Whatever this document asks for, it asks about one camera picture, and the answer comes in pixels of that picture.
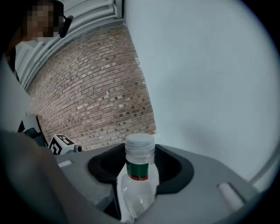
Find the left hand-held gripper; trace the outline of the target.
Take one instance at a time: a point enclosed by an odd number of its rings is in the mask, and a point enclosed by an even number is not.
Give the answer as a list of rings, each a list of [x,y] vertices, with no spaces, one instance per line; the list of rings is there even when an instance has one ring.
[[[53,155],[75,154],[82,152],[82,146],[76,144],[66,135],[54,134],[49,145]]]

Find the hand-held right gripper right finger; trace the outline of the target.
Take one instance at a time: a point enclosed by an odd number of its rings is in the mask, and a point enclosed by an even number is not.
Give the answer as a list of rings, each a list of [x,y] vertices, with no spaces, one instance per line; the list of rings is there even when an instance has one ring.
[[[188,159],[194,167],[191,182],[176,194],[158,195],[138,224],[235,224],[260,199],[256,188],[229,167],[213,158],[171,146],[163,146]],[[234,211],[218,185],[230,183],[245,202]]]

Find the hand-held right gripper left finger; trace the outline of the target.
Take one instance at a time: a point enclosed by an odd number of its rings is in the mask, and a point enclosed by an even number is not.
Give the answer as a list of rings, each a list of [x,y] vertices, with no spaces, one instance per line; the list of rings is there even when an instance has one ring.
[[[124,144],[80,153],[56,155],[70,183],[96,207],[118,207],[117,177],[125,165]]]

